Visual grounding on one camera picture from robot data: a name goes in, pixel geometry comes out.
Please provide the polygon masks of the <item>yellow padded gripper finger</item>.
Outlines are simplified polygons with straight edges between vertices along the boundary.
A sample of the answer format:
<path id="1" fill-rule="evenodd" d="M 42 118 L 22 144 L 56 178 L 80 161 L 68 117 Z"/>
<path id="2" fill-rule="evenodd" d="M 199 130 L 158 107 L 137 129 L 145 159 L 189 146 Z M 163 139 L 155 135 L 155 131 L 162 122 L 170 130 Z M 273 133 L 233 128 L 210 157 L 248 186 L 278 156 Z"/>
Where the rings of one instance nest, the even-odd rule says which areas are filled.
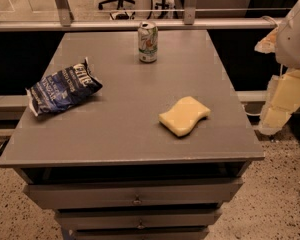
<path id="1" fill-rule="evenodd" d="M 278 28 L 274 28 L 264 38 L 257 42 L 254 50 L 264 54 L 274 53 L 276 49 L 277 33 Z"/>
<path id="2" fill-rule="evenodd" d="M 288 69 L 282 76 L 273 76 L 261 111 L 259 132 L 264 135 L 276 134 L 299 108 L 300 69 Z"/>

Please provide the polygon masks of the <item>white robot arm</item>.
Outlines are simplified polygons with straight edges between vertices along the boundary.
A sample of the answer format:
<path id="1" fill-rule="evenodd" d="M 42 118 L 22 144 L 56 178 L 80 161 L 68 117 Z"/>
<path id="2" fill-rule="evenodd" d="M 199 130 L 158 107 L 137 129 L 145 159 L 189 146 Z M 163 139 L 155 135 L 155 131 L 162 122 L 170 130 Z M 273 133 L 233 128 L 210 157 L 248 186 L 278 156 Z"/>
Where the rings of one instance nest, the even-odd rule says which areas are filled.
<path id="1" fill-rule="evenodd" d="M 300 0 L 282 22 L 256 44 L 255 50 L 274 53 L 280 66 L 287 68 L 285 73 L 271 77 L 258 124 L 261 134 L 274 135 L 300 108 Z"/>

